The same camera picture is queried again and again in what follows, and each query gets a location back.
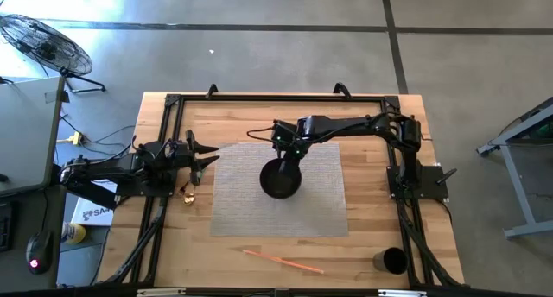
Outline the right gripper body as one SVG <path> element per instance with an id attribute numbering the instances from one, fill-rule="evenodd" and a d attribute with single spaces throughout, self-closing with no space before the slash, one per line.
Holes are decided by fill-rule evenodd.
<path id="1" fill-rule="evenodd" d="M 308 152 L 309 144 L 296 132 L 296 126 L 281 120 L 274 120 L 270 140 L 278 158 L 301 160 Z"/>

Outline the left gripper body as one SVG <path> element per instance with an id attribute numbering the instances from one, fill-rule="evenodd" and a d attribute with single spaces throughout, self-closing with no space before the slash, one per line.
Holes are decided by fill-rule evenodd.
<path id="1" fill-rule="evenodd" d="M 187 130 L 185 135 L 184 142 L 177 140 L 171 143 L 171 163 L 174 168 L 187 167 L 189 169 L 189 181 L 198 186 L 203 167 L 197 155 L 203 154 L 203 146 L 196 141 L 192 130 Z"/>

